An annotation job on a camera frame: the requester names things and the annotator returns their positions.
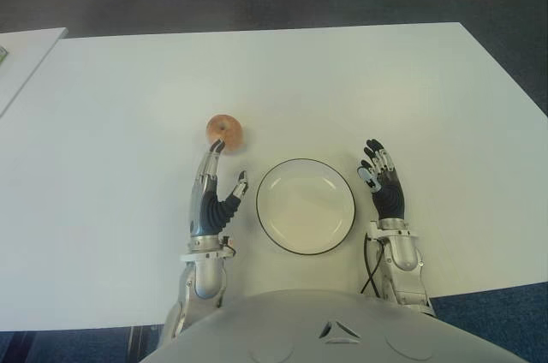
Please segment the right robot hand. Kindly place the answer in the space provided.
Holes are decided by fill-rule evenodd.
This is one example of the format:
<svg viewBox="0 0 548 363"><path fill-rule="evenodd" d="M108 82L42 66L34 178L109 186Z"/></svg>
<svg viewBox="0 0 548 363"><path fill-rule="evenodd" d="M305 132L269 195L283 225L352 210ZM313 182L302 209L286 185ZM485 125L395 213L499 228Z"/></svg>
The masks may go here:
<svg viewBox="0 0 548 363"><path fill-rule="evenodd" d="M357 173L369 187L378 219L404 219L405 198L396 166L384 146L375 139L364 147L367 159L360 161Z"/></svg>

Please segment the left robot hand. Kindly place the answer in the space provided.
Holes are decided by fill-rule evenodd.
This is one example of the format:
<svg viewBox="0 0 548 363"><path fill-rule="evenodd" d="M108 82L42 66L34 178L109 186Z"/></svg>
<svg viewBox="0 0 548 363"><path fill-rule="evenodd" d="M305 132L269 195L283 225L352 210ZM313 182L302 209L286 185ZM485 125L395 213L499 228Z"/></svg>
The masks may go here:
<svg viewBox="0 0 548 363"><path fill-rule="evenodd" d="M218 235L236 214L248 190L247 172L225 200L217 196L217 166L226 143L217 139L205 153L197 170L190 198L190 235L193 238Z"/></svg>

